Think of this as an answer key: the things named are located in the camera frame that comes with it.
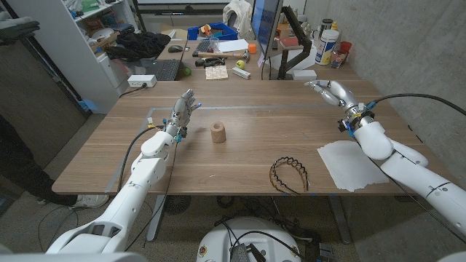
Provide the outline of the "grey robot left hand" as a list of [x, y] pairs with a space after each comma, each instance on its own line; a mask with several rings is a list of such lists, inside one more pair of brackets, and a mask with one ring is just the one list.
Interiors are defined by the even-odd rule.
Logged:
[[173, 137], [186, 137], [191, 113], [202, 105], [201, 103], [195, 103], [195, 100], [194, 91], [191, 89], [177, 99], [170, 113], [170, 118], [165, 124], [165, 132]]

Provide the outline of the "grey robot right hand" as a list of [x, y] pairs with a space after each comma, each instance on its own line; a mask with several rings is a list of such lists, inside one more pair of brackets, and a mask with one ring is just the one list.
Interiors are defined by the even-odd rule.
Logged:
[[338, 121], [341, 132], [348, 131], [352, 134], [374, 122], [374, 113], [364, 103], [359, 103], [353, 93], [342, 83], [332, 80], [313, 80], [304, 85], [320, 94], [328, 104], [338, 106], [343, 110], [346, 118]]

